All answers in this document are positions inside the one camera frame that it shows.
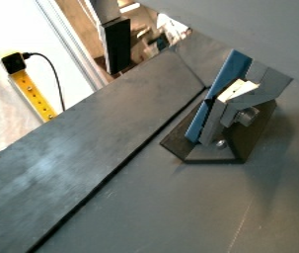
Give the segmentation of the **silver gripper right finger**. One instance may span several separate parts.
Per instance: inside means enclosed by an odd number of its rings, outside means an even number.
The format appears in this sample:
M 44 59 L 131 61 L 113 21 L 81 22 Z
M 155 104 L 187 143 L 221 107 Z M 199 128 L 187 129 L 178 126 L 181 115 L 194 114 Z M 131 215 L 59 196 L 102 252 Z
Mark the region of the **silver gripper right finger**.
M 238 79 L 258 84 L 256 90 L 248 92 L 241 98 L 234 99 L 234 106 L 238 109 L 243 106 L 257 106 L 276 99 L 293 81 L 292 77 L 257 60 L 252 62 L 246 77 Z

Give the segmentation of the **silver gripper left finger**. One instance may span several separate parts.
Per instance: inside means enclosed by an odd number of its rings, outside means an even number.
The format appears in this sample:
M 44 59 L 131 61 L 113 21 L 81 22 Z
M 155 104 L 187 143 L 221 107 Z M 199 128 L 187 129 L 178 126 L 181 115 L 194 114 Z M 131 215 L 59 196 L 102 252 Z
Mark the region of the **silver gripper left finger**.
M 199 142 L 205 146 L 215 141 L 223 128 L 230 127 L 233 123 L 241 123 L 245 127 L 250 126 L 260 110 L 253 106 L 243 106 L 238 109 L 234 106 L 234 99 L 241 98 L 257 88 L 258 84 L 238 79 L 219 94 L 199 137 Z

